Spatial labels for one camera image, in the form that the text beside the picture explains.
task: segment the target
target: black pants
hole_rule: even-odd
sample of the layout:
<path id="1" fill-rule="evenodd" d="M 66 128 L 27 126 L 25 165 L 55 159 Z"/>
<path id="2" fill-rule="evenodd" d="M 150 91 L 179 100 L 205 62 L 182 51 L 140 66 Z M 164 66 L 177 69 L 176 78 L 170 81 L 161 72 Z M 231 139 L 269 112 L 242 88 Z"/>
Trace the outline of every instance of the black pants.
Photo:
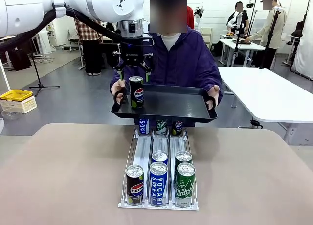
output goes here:
<path id="1" fill-rule="evenodd" d="M 86 73 L 100 73 L 103 58 L 99 49 L 99 40 L 82 40 L 82 43 Z"/>
<path id="2" fill-rule="evenodd" d="M 264 58 L 263 68 L 270 69 L 270 66 L 272 65 L 273 59 L 275 57 L 276 50 L 277 49 L 272 49 L 272 48 L 268 49 Z M 260 67 L 262 60 L 263 60 L 263 56 L 264 56 L 264 51 L 258 51 L 256 55 L 253 57 L 252 64 L 255 65 L 256 68 Z"/>

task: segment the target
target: beverage dispenser rack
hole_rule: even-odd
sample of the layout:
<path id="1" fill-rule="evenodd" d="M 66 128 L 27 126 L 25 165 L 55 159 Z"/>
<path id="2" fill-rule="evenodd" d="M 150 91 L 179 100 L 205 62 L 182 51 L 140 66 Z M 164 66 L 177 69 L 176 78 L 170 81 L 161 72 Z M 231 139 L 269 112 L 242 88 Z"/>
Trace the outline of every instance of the beverage dispenser rack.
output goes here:
<path id="1" fill-rule="evenodd" d="M 150 199 L 150 171 L 149 167 L 152 162 L 152 152 L 156 150 L 166 151 L 168 154 L 168 179 L 166 182 L 166 203 L 165 206 L 155 207 L 151 205 Z M 119 208 L 134 208 L 134 209 L 167 209 L 167 210 L 188 210 L 198 211 L 198 198 L 197 198 L 197 181 L 193 185 L 193 194 L 191 206 L 187 208 L 180 208 L 175 205 L 175 189 L 173 187 L 174 180 L 174 167 L 175 167 L 175 154 L 177 151 L 190 151 L 188 141 L 188 134 L 183 130 L 181 136 L 171 136 L 169 130 L 167 135 L 157 135 L 154 130 L 150 135 L 140 135 L 135 128 L 132 142 L 129 148 L 127 157 L 125 173 L 122 185 L 121 202 L 118 204 Z M 140 205 L 129 205 L 127 202 L 127 187 L 126 187 L 126 169 L 128 166 L 136 164 L 144 169 L 144 192 L 143 201 Z"/>

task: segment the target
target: light stand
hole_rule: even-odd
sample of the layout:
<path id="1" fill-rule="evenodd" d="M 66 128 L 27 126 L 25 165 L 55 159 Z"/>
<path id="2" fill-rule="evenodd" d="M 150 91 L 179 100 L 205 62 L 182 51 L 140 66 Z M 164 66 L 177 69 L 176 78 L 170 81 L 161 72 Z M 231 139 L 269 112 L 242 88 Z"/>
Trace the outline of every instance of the light stand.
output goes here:
<path id="1" fill-rule="evenodd" d="M 41 89 L 43 88 L 60 88 L 60 86 L 49 86 L 49 87 L 46 87 L 44 86 L 41 81 L 40 81 L 40 77 L 39 77 L 39 74 L 38 74 L 38 70 L 37 70 L 37 66 L 36 66 L 36 63 L 35 63 L 35 59 L 34 59 L 34 51 L 33 51 L 33 48 L 32 48 L 32 45 L 30 45 L 30 48 L 31 48 L 31 58 L 33 60 L 33 63 L 34 63 L 34 67 L 35 67 L 35 71 L 36 71 L 36 74 L 37 74 L 37 78 L 38 78 L 38 86 L 36 87 L 29 87 L 30 89 L 33 89 L 33 88 L 39 88 L 37 90 L 37 93 L 35 94 L 35 97 L 39 94 L 39 92 L 41 91 Z"/>
<path id="2" fill-rule="evenodd" d="M 264 61 L 265 61 L 265 56 L 268 52 L 268 48 L 269 48 L 269 44 L 270 44 L 270 41 L 273 37 L 273 32 L 274 32 L 274 28 L 275 28 L 275 25 L 276 25 L 276 22 L 277 22 L 277 18 L 278 18 L 278 15 L 280 14 L 280 11 L 279 9 L 276 10 L 276 13 L 274 15 L 274 20 L 273 20 L 273 23 L 272 23 L 272 26 L 270 28 L 270 31 L 269 31 L 269 35 L 268 35 L 268 42 L 266 43 L 266 47 L 265 47 L 265 50 L 264 50 L 264 55 L 263 55 L 263 58 L 262 58 L 262 63 L 259 67 L 259 69 L 263 69 L 263 65 L 264 65 Z"/>
<path id="3" fill-rule="evenodd" d="M 232 64 L 233 62 L 235 61 L 235 58 L 237 57 L 237 54 L 238 54 L 238 44 L 239 44 L 239 40 L 240 40 L 240 32 L 241 32 L 241 29 L 242 29 L 242 20 L 240 20 L 240 26 L 239 26 L 239 31 L 238 31 L 238 35 L 237 35 L 237 41 L 236 41 L 236 46 L 235 46 L 235 50 L 234 50 L 234 54 L 233 54 L 233 61 L 232 61 Z"/>
<path id="4" fill-rule="evenodd" d="M 252 19 L 253 19 L 255 5 L 256 5 L 256 0 L 254 0 L 254 4 L 253 4 L 253 10 L 252 10 L 252 15 L 251 15 L 251 23 L 249 24 L 249 28 L 248 28 L 248 35 L 250 35 L 251 29 L 252 29 L 252 25 L 253 25 L 253 22 L 254 22 L 254 20 L 252 21 Z"/>

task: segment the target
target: chair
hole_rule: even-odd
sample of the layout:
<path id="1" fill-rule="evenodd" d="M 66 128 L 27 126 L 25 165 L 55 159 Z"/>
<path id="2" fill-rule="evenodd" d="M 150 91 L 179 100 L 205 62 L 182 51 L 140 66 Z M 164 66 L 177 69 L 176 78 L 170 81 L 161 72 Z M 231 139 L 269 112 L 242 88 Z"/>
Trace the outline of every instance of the chair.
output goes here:
<path id="1" fill-rule="evenodd" d="M 67 39 L 69 41 L 69 50 L 70 50 L 70 52 L 72 52 L 72 43 L 78 44 L 78 47 L 80 46 L 78 36 L 77 35 L 71 36 L 70 32 L 69 32 L 69 28 L 67 28 Z"/>

